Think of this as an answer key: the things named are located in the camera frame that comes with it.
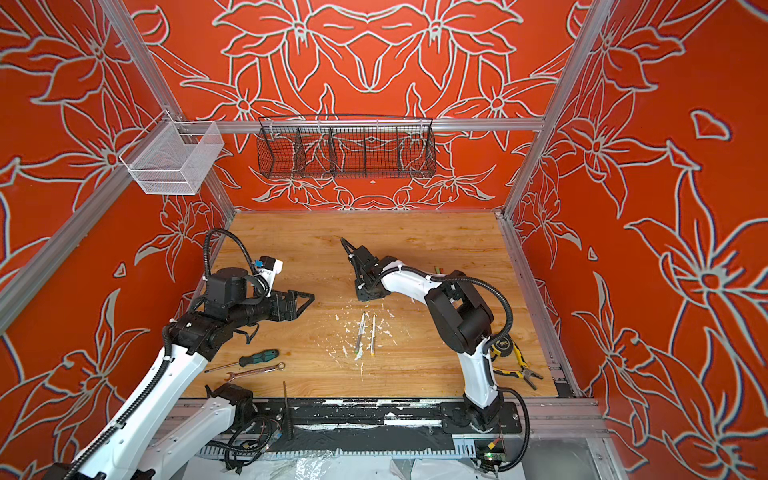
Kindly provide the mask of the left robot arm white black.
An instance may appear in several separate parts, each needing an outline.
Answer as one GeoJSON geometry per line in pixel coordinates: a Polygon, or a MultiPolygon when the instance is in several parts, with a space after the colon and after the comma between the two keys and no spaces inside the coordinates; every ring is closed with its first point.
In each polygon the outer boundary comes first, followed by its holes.
{"type": "Polygon", "coordinates": [[[163,346],[127,402],[88,446],[69,463],[56,463],[47,479],[171,479],[189,460],[211,444],[235,455],[255,457],[261,445],[238,447],[217,441],[231,428],[248,427],[257,418],[250,390],[232,382],[208,393],[198,411],[159,442],[153,439],[181,395],[235,335],[251,339],[248,328],[262,321],[298,319],[315,297],[311,293],[274,289],[281,261],[268,256],[245,259],[245,268],[212,271],[214,236],[242,241],[232,232],[213,228],[203,242],[204,292],[187,312],[162,331],[163,346]]]}

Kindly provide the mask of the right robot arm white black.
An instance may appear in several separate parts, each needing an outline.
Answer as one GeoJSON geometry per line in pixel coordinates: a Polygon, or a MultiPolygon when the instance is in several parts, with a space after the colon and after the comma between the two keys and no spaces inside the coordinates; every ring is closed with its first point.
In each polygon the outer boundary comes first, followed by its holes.
{"type": "Polygon", "coordinates": [[[480,432],[496,426],[504,396],[492,370],[491,347],[514,322],[509,301],[484,280],[455,270],[430,274],[391,256],[378,258],[364,246],[340,240],[355,274],[360,301],[397,293],[424,304],[443,343],[458,356],[469,424],[480,432]]]}

